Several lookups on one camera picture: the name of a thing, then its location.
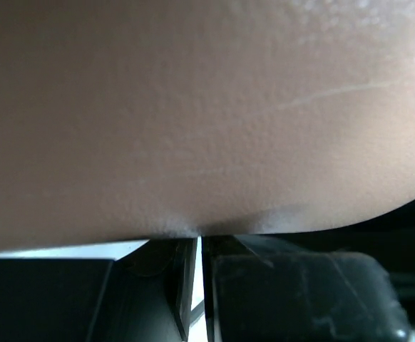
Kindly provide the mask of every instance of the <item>white surface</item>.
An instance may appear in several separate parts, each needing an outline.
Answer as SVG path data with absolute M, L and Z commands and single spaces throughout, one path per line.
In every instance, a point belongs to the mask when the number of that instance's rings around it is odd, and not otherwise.
M 203 288 L 203 263 L 201 259 L 201 238 L 197 240 L 195 276 L 193 279 L 192 310 L 205 298 Z
M 206 330 L 206 318 L 205 315 L 190 328 L 188 333 L 188 342 L 208 342 L 208 333 Z
M 75 258 L 120 259 L 143 246 L 147 241 L 114 242 L 110 244 L 87 244 L 82 246 L 29 249 L 25 251 L 0 252 L 0 258 Z

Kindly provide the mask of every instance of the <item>black plastic object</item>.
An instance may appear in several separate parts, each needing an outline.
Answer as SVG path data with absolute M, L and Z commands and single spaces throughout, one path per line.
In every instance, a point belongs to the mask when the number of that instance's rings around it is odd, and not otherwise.
M 359 253 L 259 254 L 203 240 L 209 342 L 407 341 L 388 274 Z
M 283 234 L 287 246 L 313 252 L 361 252 L 374 257 L 389 273 L 402 306 L 415 326 L 415 225 L 407 229 L 335 229 L 325 232 Z
M 120 261 L 0 259 L 0 342 L 186 341 L 196 239 Z

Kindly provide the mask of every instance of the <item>black plastic part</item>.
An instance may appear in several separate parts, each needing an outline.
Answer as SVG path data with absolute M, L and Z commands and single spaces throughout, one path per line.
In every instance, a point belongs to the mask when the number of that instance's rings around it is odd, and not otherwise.
M 285 234 L 280 239 L 314 252 L 361 252 L 374 257 L 390 273 L 399 300 L 415 326 L 415 227 L 381 231 L 339 229 Z
M 195 249 L 180 239 L 116 262 L 0 259 L 0 342 L 186 341 Z
M 209 342 L 409 338 L 388 274 L 370 256 L 258 254 L 223 237 L 203 240 L 203 264 Z

